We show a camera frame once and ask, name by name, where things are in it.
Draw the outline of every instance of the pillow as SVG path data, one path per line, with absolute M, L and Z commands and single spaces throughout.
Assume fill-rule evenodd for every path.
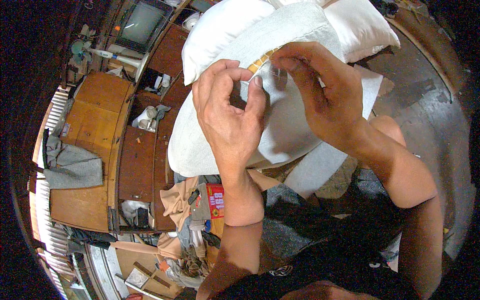
M 266 1 L 270 2 L 275 7 L 275 9 L 279 9 L 282 6 L 289 5 L 292 3 L 297 3 L 297 2 L 311 2 L 311 3 L 317 4 L 318 6 L 324 6 L 331 0 L 266 0 Z
M 388 45 L 400 47 L 395 32 L 368 0 L 336 0 L 324 7 L 346 62 L 356 62 Z
M 200 77 L 220 52 L 246 28 L 275 8 L 262 0 L 223 0 L 208 9 L 188 35 L 181 58 L 185 85 Z
M 233 59 L 240 61 L 240 67 L 248 68 L 265 53 L 292 41 L 317 41 L 343 60 L 336 32 L 322 8 L 305 2 L 281 7 L 245 29 L 212 63 Z M 281 166 L 308 153 L 320 140 L 308 126 L 300 91 L 291 76 L 279 72 L 269 60 L 255 75 L 263 78 L 269 97 L 265 130 L 249 165 L 255 168 Z M 247 101 L 248 84 L 240 82 L 239 86 L 241 99 Z M 186 177 L 218 174 L 212 150 L 198 124 L 191 92 L 175 120 L 168 143 L 168 163 L 172 170 Z

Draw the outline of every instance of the crt television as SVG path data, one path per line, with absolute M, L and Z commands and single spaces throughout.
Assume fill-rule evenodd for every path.
M 173 13 L 173 7 L 159 0 L 138 0 L 128 10 L 115 44 L 146 53 Z

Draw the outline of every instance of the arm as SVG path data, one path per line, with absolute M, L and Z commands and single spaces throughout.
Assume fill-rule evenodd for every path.
M 442 214 L 426 166 L 362 116 L 361 78 L 318 43 L 289 43 L 272 63 L 286 69 L 302 95 L 312 131 L 337 149 L 368 164 L 392 201 L 411 208 L 402 234 L 399 271 L 428 298 L 441 277 Z M 321 88 L 317 76 L 325 83 Z
M 225 191 L 222 243 L 215 268 L 198 289 L 198 300 L 258 273 L 260 263 L 264 204 L 245 167 L 262 135 L 265 94 L 262 79 L 256 77 L 250 81 L 245 110 L 230 105 L 234 81 L 253 75 L 238 66 L 238 61 L 219 60 L 192 87 L 198 123 L 212 148 Z

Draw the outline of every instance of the white fabric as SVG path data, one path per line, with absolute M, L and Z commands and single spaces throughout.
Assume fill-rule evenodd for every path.
M 397 35 L 369 0 L 335 0 L 324 11 L 346 62 L 356 62 L 389 45 L 400 47 Z
M 281 7 L 249 27 L 216 60 L 239 60 L 240 67 L 247 68 L 264 53 L 291 41 L 318 41 L 343 60 L 338 37 L 322 8 L 308 2 Z M 292 78 L 286 72 L 278 74 L 269 61 L 256 75 L 263 78 L 270 102 L 258 152 L 249 163 L 259 168 L 283 165 L 308 153 L 320 140 L 308 127 L 301 95 Z M 240 86 L 240 96 L 246 101 L 248 85 Z M 218 174 L 210 145 L 198 125 L 191 92 L 175 121 L 168 143 L 168 162 L 172 170 L 186 177 Z
M 275 9 L 279 9 L 282 6 L 289 5 L 292 3 L 297 3 L 297 2 L 311 2 L 311 3 L 315 3 L 320 7 L 323 7 L 331 0 L 266 0 L 266 1 L 270 2 L 273 5 L 273 7 L 275 7 Z
M 355 65 L 361 73 L 363 88 L 362 116 L 368 119 L 380 89 L 383 76 Z M 347 155 L 331 145 L 321 142 L 295 166 L 285 184 L 304 198 L 319 189 L 338 170 Z
M 270 3 L 262 0 L 223 0 L 208 9 L 183 45 L 181 58 L 185 85 L 197 80 L 215 57 L 245 29 L 274 11 Z

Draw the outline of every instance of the concrete floor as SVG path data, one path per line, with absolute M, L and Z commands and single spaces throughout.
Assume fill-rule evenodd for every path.
M 451 229 L 444 243 L 455 257 L 469 224 L 475 189 L 468 164 L 469 117 L 477 105 L 466 85 L 460 99 L 451 99 L 442 79 L 422 53 L 399 31 L 401 49 L 389 48 L 358 62 L 384 76 L 387 92 L 373 106 L 376 115 L 397 121 L 407 148 L 421 156 L 432 172 L 443 203 L 444 227 Z M 349 157 L 317 192 L 338 198 L 347 189 L 355 169 Z

